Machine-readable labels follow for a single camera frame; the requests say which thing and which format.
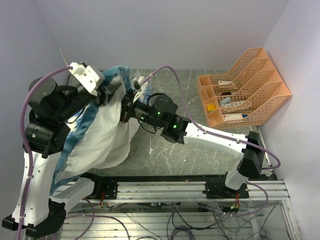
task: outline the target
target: gray marble surface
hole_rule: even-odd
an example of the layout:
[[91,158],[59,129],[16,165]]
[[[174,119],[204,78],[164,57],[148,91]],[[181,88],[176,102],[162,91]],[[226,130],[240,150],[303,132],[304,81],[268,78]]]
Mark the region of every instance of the gray marble surface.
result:
[[[152,70],[142,70],[148,76]],[[205,125],[204,113],[196,90],[198,75],[218,74],[214,70],[178,70],[183,94],[188,110],[193,118]],[[181,95],[173,73],[162,70],[151,80],[153,92],[166,93],[178,104],[177,114],[186,116]],[[256,127],[229,129],[227,132],[248,134],[257,132]],[[116,167],[92,169],[100,176],[172,176],[172,175],[209,175],[225,174],[236,163],[234,157],[224,152],[197,145],[172,144],[161,136],[161,130],[150,134],[141,127],[131,141],[131,149],[127,159]]]

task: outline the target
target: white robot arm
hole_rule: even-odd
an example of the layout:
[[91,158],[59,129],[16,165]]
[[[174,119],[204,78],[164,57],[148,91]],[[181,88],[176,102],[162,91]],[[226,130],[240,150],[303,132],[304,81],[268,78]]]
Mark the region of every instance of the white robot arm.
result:
[[[99,86],[104,80],[100,71],[85,64],[72,63],[71,73],[79,80],[75,89],[68,86],[59,87],[53,79],[43,84],[43,88],[35,94],[29,102],[37,117],[33,117],[25,133],[32,149],[33,176],[30,181],[23,226],[27,236],[40,238],[55,233],[62,226],[66,214],[81,199],[91,195],[95,189],[95,182],[91,179],[80,177],[75,184],[59,194],[50,196],[50,187],[54,170],[60,157],[66,136],[70,129],[65,121],[88,104],[99,99],[101,92]],[[149,105],[134,101],[136,91],[131,89],[122,99],[120,120],[127,123],[130,118],[135,118],[157,129],[163,129],[161,136],[171,143],[196,144],[220,150],[234,156],[237,163],[225,176],[225,187],[238,190],[248,178],[258,178],[261,175],[264,154],[257,148],[239,142],[249,141],[261,146],[257,133],[232,134],[205,126],[199,130],[188,118],[176,114],[178,106],[164,93],[156,93],[154,103]],[[238,139],[235,142],[212,134],[230,136]],[[20,191],[20,197],[12,215],[2,221],[2,226],[17,230],[20,220],[20,206],[23,190],[28,178],[29,156],[24,155],[25,169]]]

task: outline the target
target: white enclosure wall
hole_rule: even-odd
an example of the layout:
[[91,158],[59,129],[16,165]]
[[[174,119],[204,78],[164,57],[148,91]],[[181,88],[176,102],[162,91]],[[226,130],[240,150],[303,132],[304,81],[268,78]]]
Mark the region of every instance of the white enclosure wall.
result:
[[[30,83],[65,62],[33,0],[0,1],[0,217],[17,204],[24,172],[19,115]],[[66,75],[54,78],[66,83]],[[0,227],[0,239],[15,232]]]
[[306,240],[319,239],[320,1],[290,0],[265,49],[292,93],[262,127]]
[[288,0],[35,0],[68,62],[226,70],[262,47]]

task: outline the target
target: cable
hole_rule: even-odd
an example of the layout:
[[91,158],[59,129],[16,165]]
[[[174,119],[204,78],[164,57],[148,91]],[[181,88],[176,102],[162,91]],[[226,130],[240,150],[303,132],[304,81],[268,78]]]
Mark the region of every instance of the cable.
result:
[[219,228],[220,231],[222,232],[223,236],[224,236],[226,239],[229,239],[228,236],[227,236],[227,234],[226,234],[226,232],[225,232],[225,230],[218,224],[218,220],[217,220],[217,218],[216,218],[216,213],[215,213],[215,212],[213,213],[213,218],[214,218],[214,220],[215,220],[218,228]]
[[155,127],[153,127],[154,128],[154,132],[152,132],[152,131],[149,131],[149,130],[145,129],[145,127],[141,124],[140,120],[138,120],[138,123],[140,124],[142,129],[147,131],[148,133],[150,133],[150,134],[156,134],[157,133],[157,129]]
[[[257,208],[256,210],[254,210],[254,211],[252,211],[252,212],[243,213],[243,214],[232,214],[232,215],[231,215],[230,213],[226,213],[226,212],[223,212],[223,211],[221,211],[221,210],[219,210],[219,209],[214,209],[214,208],[207,207],[207,206],[197,205],[197,206],[188,206],[188,207],[189,207],[189,208],[190,208],[190,207],[194,207],[194,208],[207,209],[207,210],[210,210],[210,211],[214,211],[214,212],[223,214],[224,216],[230,216],[230,217],[235,217],[235,218],[240,218],[240,217],[249,216],[249,215],[251,215],[251,214],[256,214],[256,213],[258,213],[259,211],[261,211],[263,208],[265,208],[265,207],[268,205],[268,203],[269,203],[269,196],[268,196],[266,190],[264,190],[261,186],[255,184],[255,183],[248,182],[248,181],[246,181],[245,183],[247,183],[247,184],[249,184],[249,185],[252,185],[252,186],[255,186],[256,188],[262,190],[262,191],[264,192],[264,194],[265,194],[265,203],[264,203],[261,207]],[[172,216],[174,215],[174,213],[175,213],[176,211],[177,211],[177,209],[175,209],[175,210],[171,213],[171,215],[169,216],[169,219],[168,219],[168,221],[167,221],[167,224],[166,224],[166,236],[167,236],[167,239],[168,239],[168,240],[171,240],[171,239],[169,239],[169,222],[170,222],[170,219],[172,218]]]
[[34,95],[35,91],[40,87],[40,85],[45,82],[46,80],[48,80],[49,78],[53,77],[54,75],[64,72],[66,70],[72,69],[71,66],[66,66],[66,67],[62,67],[60,69],[57,69],[55,71],[52,71],[50,73],[48,73],[47,75],[45,75],[44,77],[42,77],[34,86],[33,88],[29,91],[29,93],[26,95],[23,104],[22,104],[22,108],[21,108],[21,112],[20,112],[20,118],[19,118],[19,128],[20,128],[20,134],[22,137],[22,141],[25,147],[26,152],[29,155],[29,169],[28,169],[28,173],[27,176],[28,178],[25,181],[24,184],[24,189],[22,191],[22,197],[21,197],[21,203],[20,203],[20,220],[19,220],[19,224],[18,224],[18,230],[17,230],[17,234],[16,234],[16,239],[20,240],[21,238],[21,231],[22,231],[22,226],[24,223],[24,217],[25,217],[25,206],[26,206],[26,202],[27,202],[27,193],[28,193],[28,189],[30,186],[30,181],[32,179],[32,175],[33,175],[33,166],[34,166],[34,158],[32,155],[32,150],[31,147],[29,145],[29,142],[27,140],[27,136],[25,134],[25,115],[26,115],[26,110],[27,110],[27,106],[28,103],[30,101],[30,98]]
[[150,99],[152,99],[152,98],[155,97],[155,96],[160,96],[160,95],[166,95],[166,94],[164,94],[164,93],[162,93],[162,92],[155,92],[154,94],[151,94],[151,95],[148,97],[148,99],[146,100],[146,104],[147,104],[148,106],[150,106],[150,105],[149,105]]
[[177,72],[171,67],[171,66],[162,66],[160,68],[158,68],[157,70],[153,71],[153,73],[151,73],[149,76],[147,76],[140,84],[143,85],[145,82],[149,81],[156,73],[158,73],[159,71],[161,71],[162,69],[170,69],[174,76],[175,76],[175,79],[176,79],[176,82],[178,84],[178,87],[180,89],[180,93],[181,93],[181,99],[182,99],[182,103],[183,103],[183,107],[185,109],[185,112],[186,114],[188,115],[189,119],[191,120],[191,122],[199,129],[201,130],[202,132],[206,132],[207,134],[210,134],[210,135],[214,135],[216,137],[219,137],[219,138],[224,138],[224,139],[228,139],[228,140],[231,140],[231,141],[234,141],[234,142],[240,142],[242,144],[246,144],[246,145],[250,145],[254,148],[257,148],[265,153],[268,153],[270,154],[276,161],[277,161],[277,165],[276,166],[270,166],[270,167],[263,167],[262,170],[270,170],[270,169],[277,169],[280,167],[281,165],[281,162],[280,162],[280,159],[275,155],[273,154],[271,151],[265,149],[264,147],[261,147],[259,145],[256,145],[254,143],[251,143],[251,142],[248,142],[248,141],[245,141],[245,140],[239,140],[234,138],[234,137],[231,137],[231,136],[225,136],[223,134],[219,134],[219,133],[215,133],[215,132],[212,132],[212,131],[206,131],[205,129],[203,129],[191,116],[189,110],[188,110],[188,107],[187,107],[187,104],[186,104],[186,100],[185,100],[185,95],[184,95],[184,92],[182,90],[182,87],[181,87],[181,81],[179,79],[179,76],[177,74]]
[[189,237],[189,240],[196,240],[196,237],[193,235],[192,231],[190,229],[188,229],[186,226],[181,225],[178,226],[179,229],[174,229],[171,233],[170,236],[170,240],[173,240],[175,238],[175,236],[177,235],[177,233],[179,232],[184,232],[187,234],[187,236]]
[[142,224],[141,223],[139,223],[139,222],[137,222],[137,221],[135,221],[135,220],[133,220],[127,213],[125,213],[125,212],[123,212],[123,211],[121,211],[121,210],[116,210],[116,211],[118,211],[118,212],[120,212],[120,213],[122,213],[122,214],[124,214],[124,215],[126,215],[132,222],[134,222],[135,224],[138,224],[140,227],[142,227],[144,230],[146,230],[147,232],[149,232],[149,233],[151,233],[151,234],[153,234],[153,235],[155,235],[155,236],[157,236],[159,239],[161,239],[161,240],[163,240],[159,235],[157,235],[157,234],[155,234],[154,232],[152,232],[152,231],[150,231],[150,230],[148,230],[148,229],[146,229],[144,226],[142,226]]
[[231,217],[230,217],[230,220],[229,220],[229,227],[231,228]]
[[[201,231],[201,230],[206,230],[206,229],[213,229],[212,226],[215,226],[217,225],[217,223],[213,223],[209,226],[206,226],[206,227],[194,227],[194,226],[191,226],[189,223],[187,223],[184,218],[181,216],[181,214],[179,213],[179,210],[177,209],[177,206],[176,207],[173,207],[175,212],[180,216],[181,220],[189,227],[188,230],[198,230],[198,231]],[[176,227],[176,225],[174,224],[174,216],[175,216],[175,212],[173,212],[172,214],[172,218],[171,218],[171,221],[172,221],[172,225],[175,229],[178,229],[178,227]]]
[[235,240],[238,240],[238,232],[240,232],[240,222],[239,222],[239,218],[236,218],[236,222],[238,223],[238,230],[235,232]]
[[73,124],[75,121],[77,121],[80,117],[81,117],[81,115],[85,112],[85,107],[81,110],[81,112],[79,113],[79,115],[78,116],[76,116],[76,119],[74,120],[74,121],[72,121],[72,122],[66,122],[67,124]]
[[127,204],[127,203],[122,203],[122,204],[120,204],[119,206],[117,206],[117,207],[115,207],[115,208],[114,208],[113,206],[111,206],[111,207],[108,207],[108,206],[107,206],[107,208],[108,208],[108,209],[111,209],[111,210],[116,210],[116,209],[118,209],[118,208],[120,208],[120,207],[122,207],[123,205],[126,205],[126,204]]
[[269,214],[266,216],[266,218],[265,218],[265,220],[264,220],[264,222],[263,222],[263,224],[262,224],[262,227],[261,227],[260,231],[257,231],[256,233],[252,234],[252,235],[251,235],[250,237],[248,237],[246,240],[252,238],[252,237],[253,237],[254,235],[256,235],[256,234],[258,234],[258,239],[259,239],[259,237],[260,237],[260,232],[261,232],[262,229],[264,228],[264,226],[265,226],[265,224],[266,224],[266,222],[267,222],[270,214],[275,210],[276,206],[277,206],[277,205],[274,205],[273,208],[271,209],[271,211],[269,212]]
[[153,239],[153,240],[158,240],[158,239],[156,239],[156,238],[153,237],[153,236],[141,236],[141,237],[137,238],[136,240],[140,240],[140,239]]
[[86,228],[86,230],[84,230],[83,233],[81,233],[74,240],[80,239],[83,235],[85,235],[89,231],[89,229],[91,228],[92,224],[94,223],[95,218],[107,218],[107,219],[113,219],[113,220],[117,221],[118,223],[120,223],[123,226],[123,228],[126,231],[126,234],[128,236],[128,239],[130,240],[130,235],[129,235],[128,229],[126,228],[125,224],[122,221],[120,221],[119,219],[117,219],[117,218],[115,218],[113,216],[102,216],[102,215],[97,215],[96,216],[95,215],[95,207],[92,204],[92,202],[90,202],[88,199],[85,199],[85,198],[83,200],[88,202],[88,204],[90,205],[90,207],[92,209],[92,214],[76,214],[76,215],[68,216],[68,217],[65,218],[65,219],[77,218],[77,217],[89,217],[89,218],[91,218],[91,222],[90,222],[89,226]]

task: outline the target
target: plastic mesh organizer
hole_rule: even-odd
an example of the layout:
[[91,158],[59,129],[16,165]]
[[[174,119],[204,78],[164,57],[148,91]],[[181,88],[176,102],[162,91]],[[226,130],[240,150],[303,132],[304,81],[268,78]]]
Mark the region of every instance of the plastic mesh organizer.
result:
[[[218,85],[218,81],[231,83]],[[262,125],[291,96],[263,48],[248,49],[227,73],[198,76],[196,88],[207,124],[215,129]],[[219,102],[227,97],[231,102],[245,102],[221,108]],[[216,110],[208,112],[208,105],[214,105]],[[247,117],[224,120],[226,114],[245,114]]]

